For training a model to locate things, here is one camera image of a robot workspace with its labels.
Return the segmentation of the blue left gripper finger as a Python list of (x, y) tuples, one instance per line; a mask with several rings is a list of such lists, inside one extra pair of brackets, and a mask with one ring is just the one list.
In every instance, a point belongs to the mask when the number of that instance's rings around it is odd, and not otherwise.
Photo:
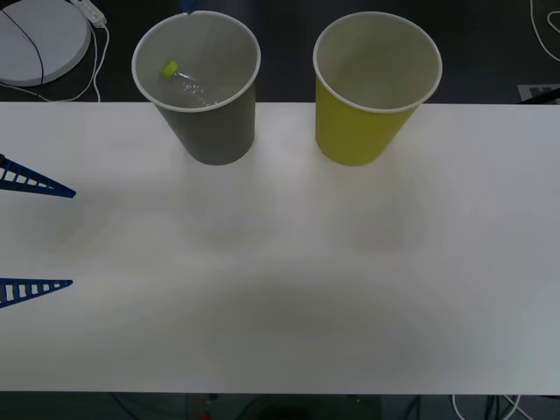
[(1, 155), (1, 189), (72, 199), (76, 191)]
[(72, 284), (72, 280), (2, 278), (1, 307), (17, 305), (65, 289)]

